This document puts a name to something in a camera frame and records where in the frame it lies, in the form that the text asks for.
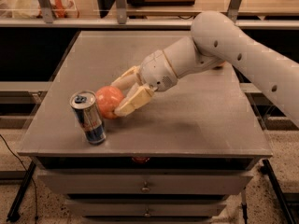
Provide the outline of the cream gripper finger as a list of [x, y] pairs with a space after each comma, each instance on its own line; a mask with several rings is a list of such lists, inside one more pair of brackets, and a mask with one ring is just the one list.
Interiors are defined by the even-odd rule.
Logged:
[[131, 89], [135, 84], [139, 84], [139, 67], [133, 66], [124, 72], [120, 77], [111, 83], [112, 87], [116, 87], [121, 91]]
[[135, 112], [138, 108], [150, 102], [154, 90], [148, 85], [139, 86], [135, 84], [127, 93], [127, 96], [115, 108], [114, 114], [117, 117], [125, 117]]

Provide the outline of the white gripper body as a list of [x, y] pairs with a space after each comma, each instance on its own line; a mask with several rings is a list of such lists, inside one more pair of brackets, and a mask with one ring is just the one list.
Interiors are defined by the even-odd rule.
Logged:
[[139, 67], [143, 84], [154, 91], [167, 91], [178, 83], [178, 78], [161, 50], [147, 56]]

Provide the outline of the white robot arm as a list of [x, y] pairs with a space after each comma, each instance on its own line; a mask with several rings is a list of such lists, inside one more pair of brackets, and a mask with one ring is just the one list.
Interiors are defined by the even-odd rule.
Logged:
[[112, 83], [127, 92], [115, 114], [127, 116], [149, 103], [154, 93], [177, 85], [179, 79], [224, 62], [235, 67], [299, 126], [299, 63], [250, 38], [216, 11], [197, 15], [189, 36], [151, 53]]

